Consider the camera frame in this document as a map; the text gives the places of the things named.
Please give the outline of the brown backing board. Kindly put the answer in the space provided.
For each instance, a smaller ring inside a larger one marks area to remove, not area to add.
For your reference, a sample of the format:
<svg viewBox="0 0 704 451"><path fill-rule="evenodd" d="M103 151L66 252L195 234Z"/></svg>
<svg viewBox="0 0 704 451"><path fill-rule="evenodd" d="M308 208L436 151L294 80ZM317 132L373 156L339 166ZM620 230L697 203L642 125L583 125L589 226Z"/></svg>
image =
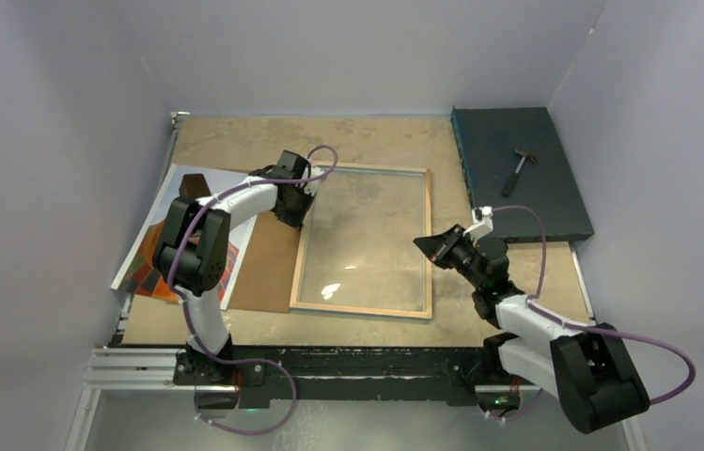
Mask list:
<svg viewBox="0 0 704 451"><path fill-rule="evenodd" d="M288 313L301 230L277 219L278 184L253 178L221 202L231 213L223 310Z"/></svg>

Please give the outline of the hot air balloon photo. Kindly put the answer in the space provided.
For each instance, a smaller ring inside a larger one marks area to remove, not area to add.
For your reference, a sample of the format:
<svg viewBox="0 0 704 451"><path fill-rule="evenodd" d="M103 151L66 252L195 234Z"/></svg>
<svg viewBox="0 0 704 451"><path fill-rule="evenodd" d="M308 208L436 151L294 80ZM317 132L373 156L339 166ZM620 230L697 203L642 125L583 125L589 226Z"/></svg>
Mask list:
<svg viewBox="0 0 704 451"><path fill-rule="evenodd" d="M170 290L164 277L152 264L171 202L179 196L199 198L218 194L241 183L246 177L246 173L239 171L172 163L166 171L145 223L120 265L110 289L176 303L179 297ZM223 308L227 306L234 288L235 267L242 262L255 222L254 219L249 219L230 231L227 264L218 285L218 300Z"/></svg>

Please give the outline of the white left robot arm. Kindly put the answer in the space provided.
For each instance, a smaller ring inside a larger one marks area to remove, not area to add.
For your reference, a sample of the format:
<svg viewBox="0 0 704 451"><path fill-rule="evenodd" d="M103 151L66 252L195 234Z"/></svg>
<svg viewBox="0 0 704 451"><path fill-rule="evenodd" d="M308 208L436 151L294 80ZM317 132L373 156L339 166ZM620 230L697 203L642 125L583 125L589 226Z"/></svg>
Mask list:
<svg viewBox="0 0 704 451"><path fill-rule="evenodd" d="M178 296L189 331L183 369L220 384L233 367L287 376L276 351L241 355L218 301L230 233L269 213L298 235L289 306L389 319L433 316L431 177L426 168L318 162L284 151L223 192L175 198L152 260Z"/></svg>

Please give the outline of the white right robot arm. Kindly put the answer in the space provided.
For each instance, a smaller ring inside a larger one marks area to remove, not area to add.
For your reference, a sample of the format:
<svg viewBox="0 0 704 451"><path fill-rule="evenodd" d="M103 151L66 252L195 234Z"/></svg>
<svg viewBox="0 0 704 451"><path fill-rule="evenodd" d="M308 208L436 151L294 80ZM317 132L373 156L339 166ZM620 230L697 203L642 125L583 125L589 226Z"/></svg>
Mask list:
<svg viewBox="0 0 704 451"><path fill-rule="evenodd" d="M535 383L559 401L582 433L649 409L648 391L615 329L551 320L549 311L511 281L506 243L473 241L460 225L414 243L434 266L454 270L471 284L478 316L499 330L483 342L480 368L488 380L519 376Z"/></svg>

